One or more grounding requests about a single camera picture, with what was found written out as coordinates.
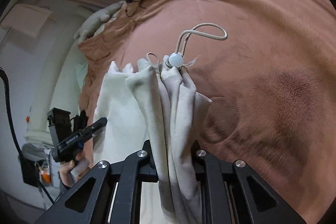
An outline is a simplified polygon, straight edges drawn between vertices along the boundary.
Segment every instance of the pink blanket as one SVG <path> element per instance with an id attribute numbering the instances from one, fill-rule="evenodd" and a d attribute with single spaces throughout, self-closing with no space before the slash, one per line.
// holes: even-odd
<path id="1" fill-rule="evenodd" d="M 185 60 L 213 100 L 199 140 L 227 161 L 245 160 L 315 224 L 336 195 L 336 12 L 328 0 L 137 0 L 80 45 L 89 61 L 80 105 L 92 118 L 104 74 L 203 22 L 224 42 L 191 36 Z M 204 31 L 221 35 L 211 27 Z"/>

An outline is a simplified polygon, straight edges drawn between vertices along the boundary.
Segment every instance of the white wall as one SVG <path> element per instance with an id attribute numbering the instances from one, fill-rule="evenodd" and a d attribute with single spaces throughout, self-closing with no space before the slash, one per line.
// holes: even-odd
<path id="1" fill-rule="evenodd" d="M 0 66 L 9 78 L 10 104 L 14 128 L 20 147 L 25 143 L 26 116 L 34 101 L 43 63 L 58 32 L 75 13 L 76 3 L 65 0 L 20 0 L 20 3 L 49 7 L 57 20 L 48 19 L 36 39 L 10 30 L 0 53 Z M 5 31 L 0 30 L 0 41 Z M 22 181 L 21 167 L 11 138 L 6 115 L 4 87 L 0 84 L 0 188 L 13 197 L 43 208 L 44 202 L 36 187 Z"/>

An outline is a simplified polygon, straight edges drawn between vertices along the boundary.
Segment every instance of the white fabric bag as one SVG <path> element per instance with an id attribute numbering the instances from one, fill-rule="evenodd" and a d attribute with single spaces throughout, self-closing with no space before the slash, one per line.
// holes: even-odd
<path id="1" fill-rule="evenodd" d="M 94 161 L 124 160 L 150 139 L 159 177 L 161 207 L 167 223 L 201 223 L 200 190 L 190 148 L 201 129 L 211 100 L 196 92 L 187 70 L 138 61 L 120 72 L 112 62 L 105 75 L 94 120 L 107 117 L 107 126 L 94 147 Z M 157 196 L 143 188 L 141 223 L 160 223 L 154 209 Z"/>

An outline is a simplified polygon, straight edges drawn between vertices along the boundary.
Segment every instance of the metal screw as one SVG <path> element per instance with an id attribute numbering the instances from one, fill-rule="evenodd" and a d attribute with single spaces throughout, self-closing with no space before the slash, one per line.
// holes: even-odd
<path id="1" fill-rule="evenodd" d="M 243 160 L 236 161 L 236 166 L 238 167 L 245 167 L 246 163 Z"/>
<path id="2" fill-rule="evenodd" d="M 145 150 L 140 150 L 137 152 L 138 157 L 142 158 L 142 157 L 146 157 L 147 156 L 147 152 Z"/>
<path id="3" fill-rule="evenodd" d="M 98 168 L 102 169 L 102 168 L 106 168 L 109 165 L 109 162 L 106 161 L 106 160 L 102 160 L 102 161 L 98 162 L 97 165 L 98 165 Z"/>
<path id="4" fill-rule="evenodd" d="M 199 157 L 204 157 L 207 153 L 204 150 L 197 150 L 196 155 Z"/>

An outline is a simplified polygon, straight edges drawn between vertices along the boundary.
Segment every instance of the white cord stopper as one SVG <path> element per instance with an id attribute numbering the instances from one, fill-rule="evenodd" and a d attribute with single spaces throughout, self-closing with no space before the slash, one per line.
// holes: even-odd
<path id="1" fill-rule="evenodd" d="M 184 64 L 184 60 L 180 52 L 172 53 L 169 56 L 168 62 L 172 67 L 176 67 L 176 68 L 180 68 Z"/>

